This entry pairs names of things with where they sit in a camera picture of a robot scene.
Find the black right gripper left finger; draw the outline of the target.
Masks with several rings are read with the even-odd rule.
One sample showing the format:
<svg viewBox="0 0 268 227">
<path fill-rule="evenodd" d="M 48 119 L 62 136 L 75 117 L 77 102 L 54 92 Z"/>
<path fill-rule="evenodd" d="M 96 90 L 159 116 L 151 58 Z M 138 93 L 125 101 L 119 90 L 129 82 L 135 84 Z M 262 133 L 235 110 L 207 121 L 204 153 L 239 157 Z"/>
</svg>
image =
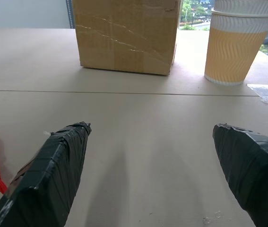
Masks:
<svg viewBox="0 0 268 227">
<path fill-rule="evenodd" d="M 79 188 L 89 123 L 51 133 L 0 199 L 0 227 L 64 227 Z"/>
</svg>

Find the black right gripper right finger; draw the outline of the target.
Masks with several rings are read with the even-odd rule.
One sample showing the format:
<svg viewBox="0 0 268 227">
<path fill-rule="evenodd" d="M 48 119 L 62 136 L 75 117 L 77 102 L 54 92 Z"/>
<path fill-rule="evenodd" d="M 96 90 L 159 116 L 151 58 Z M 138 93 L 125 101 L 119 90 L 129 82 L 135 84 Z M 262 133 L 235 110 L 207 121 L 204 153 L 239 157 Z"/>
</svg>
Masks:
<svg viewBox="0 0 268 227">
<path fill-rule="evenodd" d="M 268 227 L 268 136 L 228 124 L 213 128 L 220 166 L 240 207 Z"/>
</svg>

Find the yellow ribbed paper cup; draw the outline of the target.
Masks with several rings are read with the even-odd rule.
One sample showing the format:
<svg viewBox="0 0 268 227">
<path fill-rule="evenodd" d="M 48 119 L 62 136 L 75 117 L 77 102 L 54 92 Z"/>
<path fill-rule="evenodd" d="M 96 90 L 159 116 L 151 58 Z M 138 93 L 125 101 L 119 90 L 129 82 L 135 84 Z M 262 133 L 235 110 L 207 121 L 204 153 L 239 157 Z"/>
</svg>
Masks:
<svg viewBox="0 0 268 227">
<path fill-rule="evenodd" d="M 268 34 L 268 14 L 212 11 L 204 76 L 226 86 L 242 84 Z"/>
</svg>

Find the white ribbed paper cup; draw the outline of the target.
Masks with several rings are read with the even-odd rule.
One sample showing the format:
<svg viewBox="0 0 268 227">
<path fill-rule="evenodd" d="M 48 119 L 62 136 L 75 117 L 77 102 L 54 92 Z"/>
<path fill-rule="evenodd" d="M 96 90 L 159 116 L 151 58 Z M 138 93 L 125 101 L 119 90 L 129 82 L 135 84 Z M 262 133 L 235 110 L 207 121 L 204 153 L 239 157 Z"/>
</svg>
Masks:
<svg viewBox="0 0 268 227">
<path fill-rule="evenodd" d="M 231 14 L 268 15 L 268 0 L 215 0 L 214 10 Z"/>
</svg>

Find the brown cardboard box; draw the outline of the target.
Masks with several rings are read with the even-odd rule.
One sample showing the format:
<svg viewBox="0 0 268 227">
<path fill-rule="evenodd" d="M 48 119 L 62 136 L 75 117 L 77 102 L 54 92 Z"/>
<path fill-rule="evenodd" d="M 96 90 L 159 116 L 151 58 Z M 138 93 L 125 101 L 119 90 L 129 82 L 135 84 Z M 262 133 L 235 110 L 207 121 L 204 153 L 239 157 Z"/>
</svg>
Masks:
<svg viewBox="0 0 268 227">
<path fill-rule="evenodd" d="M 72 0 L 80 65 L 168 75 L 183 0 Z"/>
</svg>

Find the grey metal upright post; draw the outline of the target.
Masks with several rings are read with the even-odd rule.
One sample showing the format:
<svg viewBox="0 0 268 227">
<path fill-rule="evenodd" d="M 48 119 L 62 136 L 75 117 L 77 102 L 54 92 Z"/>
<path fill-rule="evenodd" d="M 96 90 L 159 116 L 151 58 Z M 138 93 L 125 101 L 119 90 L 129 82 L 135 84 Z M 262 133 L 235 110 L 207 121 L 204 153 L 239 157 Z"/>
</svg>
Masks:
<svg viewBox="0 0 268 227">
<path fill-rule="evenodd" d="M 69 18 L 69 26 L 71 29 L 75 28 L 74 15 L 73 15 L 73 4 L 72 0 L 66 0 L 67 13 Z"/>
</svg>

